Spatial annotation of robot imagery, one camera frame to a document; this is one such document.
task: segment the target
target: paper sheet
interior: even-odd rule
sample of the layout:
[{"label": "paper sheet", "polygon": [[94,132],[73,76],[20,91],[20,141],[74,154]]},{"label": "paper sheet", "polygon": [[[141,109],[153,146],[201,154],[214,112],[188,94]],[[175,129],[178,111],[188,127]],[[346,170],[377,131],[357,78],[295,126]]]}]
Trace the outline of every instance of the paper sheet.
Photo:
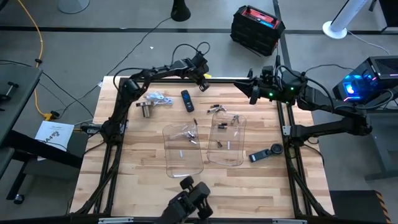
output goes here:
[{"label": "paper sheet", "polygon": [[[43,141],[49,146],[56,147],[62,151],[66,151],[70,136],[72,135],[74,126],[71,124],[55,123],[51,121],[43,121],[36,134],[35,139]],[[43,157],[37,157],[38,161],[44,160]]]}]

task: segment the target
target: yellow cable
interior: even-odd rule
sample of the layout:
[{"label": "yellow cable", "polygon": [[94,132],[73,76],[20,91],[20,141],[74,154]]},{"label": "yellow cable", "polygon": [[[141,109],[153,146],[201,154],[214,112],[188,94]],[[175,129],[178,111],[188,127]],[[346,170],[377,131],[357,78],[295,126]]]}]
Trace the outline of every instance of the yellow cable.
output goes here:
[{"label": "yellow cable", "polygon": [[[21,5],[21,7],[25,10],[26,14],[29,16],[30,20],[32,21],[33,25],[35,26],[35,28],[36,28],[36,30],[37,30],[37,33],[39,34],[39,37],[40,37],[40,54],[39,54],[38,59],[41,60],[41,59],[42,59],[42,55],[43,55],[43,49],[44,49],[44,41],[43,41],[42,33],[40,32],[39,27],[37,26],[35,20],[34,20],[33,17],[30,15],[29,11],[26,9],[25,5],[21,2],[21,0],[18,0],[18,2],[19,2],[19,4]],[[39,62],[36,62],[36,68],[39,67],[39,65],[40,65],[40,63],[39,63]],[[42,116],[44,116],[44,118],[45,118],[46,120],[49,120],[50,117],[51,117],[51,115],[50,115],[50,114],[45,114],[45,113],[43,113],[43,112],[39,109],[39,106],[38,106],[38,104],[37,104],[37,92],[36,92],[36,89],[34,90],[34,93],[35,93],[35,106],[36,106],[37,111],[38,111]]]}]

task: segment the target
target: white stand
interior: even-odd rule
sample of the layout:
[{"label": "white stand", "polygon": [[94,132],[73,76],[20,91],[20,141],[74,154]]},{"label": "white stand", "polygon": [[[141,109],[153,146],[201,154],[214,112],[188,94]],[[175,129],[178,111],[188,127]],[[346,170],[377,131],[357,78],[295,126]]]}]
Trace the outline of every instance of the white stand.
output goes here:
[{"label": "white stand", "polygon": [[362,9],[368,0],[349,0],[337,14],[333,21],[323,24],[322,30],[328,37],[342,39],[347,35],[347,25]]},{"label": "white stand", "polygon": [[87,8],[90,0],[59,0],[58,9],[67,14],[81,12]]}]

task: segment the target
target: remote control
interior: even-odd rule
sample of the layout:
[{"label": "remote control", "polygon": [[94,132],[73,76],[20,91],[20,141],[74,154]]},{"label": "remote control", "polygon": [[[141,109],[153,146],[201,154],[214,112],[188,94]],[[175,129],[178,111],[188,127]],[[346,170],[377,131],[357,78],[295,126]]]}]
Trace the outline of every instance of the remote control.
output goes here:
[{"label": "remote control", "polygon": [[184,101],[185,107],[188,112],[192,112],[194,110],[193,104],[191,101],[191,96],[188,93],[188,90],[181,91],[182,100]]}]

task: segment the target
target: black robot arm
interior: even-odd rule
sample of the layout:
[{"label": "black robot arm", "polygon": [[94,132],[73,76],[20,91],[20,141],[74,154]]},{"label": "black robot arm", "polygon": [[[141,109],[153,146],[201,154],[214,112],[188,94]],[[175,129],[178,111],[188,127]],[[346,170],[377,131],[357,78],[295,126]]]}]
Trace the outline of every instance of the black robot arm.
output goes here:
[{"label": "black robot arm", "polygon": [[353,109],[352,103],[330,99],[320,90],[310,87],[304,73],[289,69],[278,77],[274,75],[271,66],[264,67],[259,77],[253,77],[250,71],[247,80],[240,80],[234,85],[250,98],[252,105],[256,104],[258,98],[267,98],[270,101],[276,100],[288,105],[294,105],[297,102],[297,106],[302,110],[323,110],[344,116],[341,121],[310,127],[285,126],[284,135],[289,137],[292,144],[302,146],[310,137],[327,134],[350,133],[364,136],[372,130],[363,111]]},{"label": "black robot arm", "polygon": [[165,77],[180,77],[193,80],[201,91],[207,90],[209,84],[205,80],[204,74],[209,71],[207,60],[203,54],[197,52],[192,59],[186,58],[174,62],[171,66],[163,66],[143,70],[131,75],[125,81],[122,88],[118,89],[120,101],[116,102],[112,116],[104,122],[99,130],[106,144],[115,144],[121,141],[121,122],[128,112],[131,104],[137,101],[148,89],[149,84],[154,80]]}]

